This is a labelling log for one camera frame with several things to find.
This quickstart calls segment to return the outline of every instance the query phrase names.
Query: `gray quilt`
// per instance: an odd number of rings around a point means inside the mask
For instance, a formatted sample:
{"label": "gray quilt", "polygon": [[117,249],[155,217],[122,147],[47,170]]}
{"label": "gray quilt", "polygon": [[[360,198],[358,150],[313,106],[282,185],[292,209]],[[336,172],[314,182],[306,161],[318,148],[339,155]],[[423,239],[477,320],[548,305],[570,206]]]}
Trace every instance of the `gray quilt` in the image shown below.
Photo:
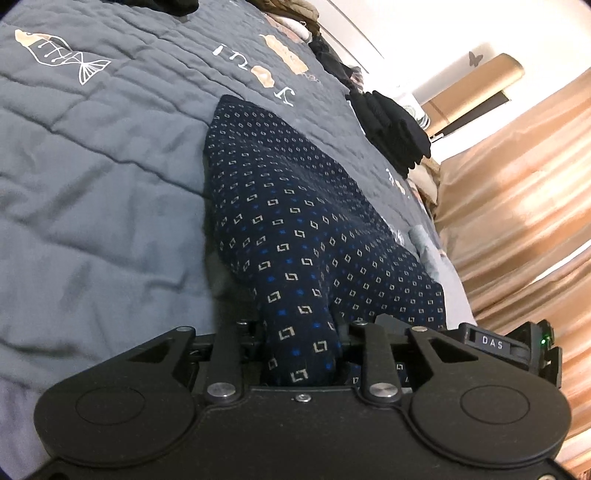
{"label": "gray quilt", "polygon": [[14,434],[2,436],[0,465],[9,474],[43,457],[30,424],[13,424],[30,422],[34,402],[15,398],[172,327],[210,333],[253,315],[206,216],[202,150],[222,95],[273,111],[340,162],[413,254],[413,226],[439,244],[345,93],[305,44],[244,0],[200,0],[183,18],[102,0],[22,0],[0,21],[0,429]]}

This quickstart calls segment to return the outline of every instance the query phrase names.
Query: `white wall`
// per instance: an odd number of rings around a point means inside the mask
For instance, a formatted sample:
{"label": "white wall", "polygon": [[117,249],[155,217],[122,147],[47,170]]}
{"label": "white wall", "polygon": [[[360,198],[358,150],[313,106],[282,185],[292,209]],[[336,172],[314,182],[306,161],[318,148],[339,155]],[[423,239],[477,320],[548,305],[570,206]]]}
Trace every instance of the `white wall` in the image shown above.
{"label": "white wall", "polygon": [[505,91],[509,103],[433,145],[438,161],[493,134],[591,67],[591,9],[581,0],[313,2],[348,60],[369,72],[368,89],[385,95],[401,85],[419,102],[432,98],[470,72],[470,50],[484,61],[508,53],[524,66],[525,76]]}

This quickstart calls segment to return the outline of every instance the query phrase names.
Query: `beige curtain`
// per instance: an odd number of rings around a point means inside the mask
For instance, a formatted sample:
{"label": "beige curtain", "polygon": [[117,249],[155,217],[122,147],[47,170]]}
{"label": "beige curtain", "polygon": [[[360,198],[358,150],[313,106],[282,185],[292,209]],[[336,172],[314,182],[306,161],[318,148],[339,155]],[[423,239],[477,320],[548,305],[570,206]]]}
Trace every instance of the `beige curtain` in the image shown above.
{"label": "beige curtain", "polygon": [[573,424],[558,459],[591,468],[591,70],[441,165],[436,226],[479,324],[544,318],[564,348]]}

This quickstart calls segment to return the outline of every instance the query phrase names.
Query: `beige patch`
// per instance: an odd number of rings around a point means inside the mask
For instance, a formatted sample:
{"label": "beige patch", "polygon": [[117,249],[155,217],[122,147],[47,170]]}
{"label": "beige patch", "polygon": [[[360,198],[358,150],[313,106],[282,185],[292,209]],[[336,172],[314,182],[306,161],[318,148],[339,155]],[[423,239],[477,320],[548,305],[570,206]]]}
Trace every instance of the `beige patch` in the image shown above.
{"label": "beige patch", "polygon": [[275,35],[260,35],[267,42],[267,47],[277,53],[283,62],[296,75],[301,75],[308,71],[308,66],[300,58],[287,48],[283,43],[275,38]]}
{"label": "beige patch", "polygon": [[262,83],[263,87],[271,88],[275,85],[275,80],[271,76],[271,72],[267,70],[265,67],[261,67],[260,65],[255,65],[251,68],[251,73],[258,78],[259,82]]}

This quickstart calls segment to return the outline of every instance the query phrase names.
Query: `bed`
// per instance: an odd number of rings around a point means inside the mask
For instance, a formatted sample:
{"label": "bed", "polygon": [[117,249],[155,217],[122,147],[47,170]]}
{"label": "bed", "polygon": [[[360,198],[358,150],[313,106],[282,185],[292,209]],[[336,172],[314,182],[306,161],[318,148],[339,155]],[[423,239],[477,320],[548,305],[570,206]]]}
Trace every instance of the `bed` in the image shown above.
{"label": "bed", "polygon": [[245,0],[201,0],[186,17],[22,0],[3,17],[0,466],[13,479],[47,458],[32,414],[49,386],[175,326],[256,315],[207,215],[203,147],[223,95],[339,162],[417,258],[413,228],[440,246],[346,93]]}

